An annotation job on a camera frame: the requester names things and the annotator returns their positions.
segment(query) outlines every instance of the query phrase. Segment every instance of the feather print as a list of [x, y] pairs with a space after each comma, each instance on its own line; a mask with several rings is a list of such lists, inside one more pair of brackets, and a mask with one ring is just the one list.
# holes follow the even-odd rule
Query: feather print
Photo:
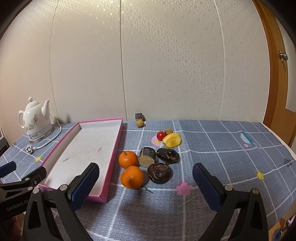
[[254, 143], [253, 143], [253, 141], [252, 141], [252, 139], [251, 139], [250, 137], [248, 137], [247, 134], [244, 133], [244, 132], [241, 132], [241, 139], [242, 139], [244, 142], [246, 142], [246, 143], [248, 143], [248, 144], [251, 144], [252, 146], [255, 146]]

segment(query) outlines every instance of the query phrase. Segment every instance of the power plug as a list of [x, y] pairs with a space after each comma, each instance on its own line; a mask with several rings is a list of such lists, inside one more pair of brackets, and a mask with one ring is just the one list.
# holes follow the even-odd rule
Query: power plug
[[25, 148], [25, 152], [32, 154], [34, 151], [36, 151], [36, 147], [34, 147], [32, 144], [29, 144]]

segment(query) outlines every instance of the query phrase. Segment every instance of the yellow fruit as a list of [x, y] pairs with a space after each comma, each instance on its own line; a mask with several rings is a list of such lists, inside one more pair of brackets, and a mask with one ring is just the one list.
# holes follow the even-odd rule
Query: yellow fruit
[[138, 189], [144, 183], [144, 173], [136, 166], [130, 166], [121, 174], [120, 181], [128, 189]]
[[181, 144], [181, 136], [177, 133], [168, 134], [163, 138], [163, 144], [166, 148], [173, 148]]
[[122, 168], [127, 169], [130, 166], [138, 165], [138, 157], [132, 151], [123, 151], [118, 157], [118, 163]]

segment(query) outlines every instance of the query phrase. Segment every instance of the brown ball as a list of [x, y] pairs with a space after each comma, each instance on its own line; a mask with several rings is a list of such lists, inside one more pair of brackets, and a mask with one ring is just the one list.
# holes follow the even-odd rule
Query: brown ball
[[171, 133], [173, 133], [173, 130], [171, 129], [171, 128], [167, 128], [166, 130], [165, 130], [165, 133], [168, 135], [168, 134], [171, 134]]
[[136, 125], [137, 125], [137, 127], [141, 128], [141, 127], [145, 126], [145, 123], [142, 120], [137, 120]]

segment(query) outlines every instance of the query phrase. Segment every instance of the door knob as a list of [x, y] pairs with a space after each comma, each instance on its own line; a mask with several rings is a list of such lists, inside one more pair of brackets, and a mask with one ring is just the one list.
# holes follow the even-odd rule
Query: door knob
[[281, 61], [287, 61], [288, 60], [288, 56], [286, 53], [282, 53], [281, 51], [279, 51], [279, 57], [281, 59]]

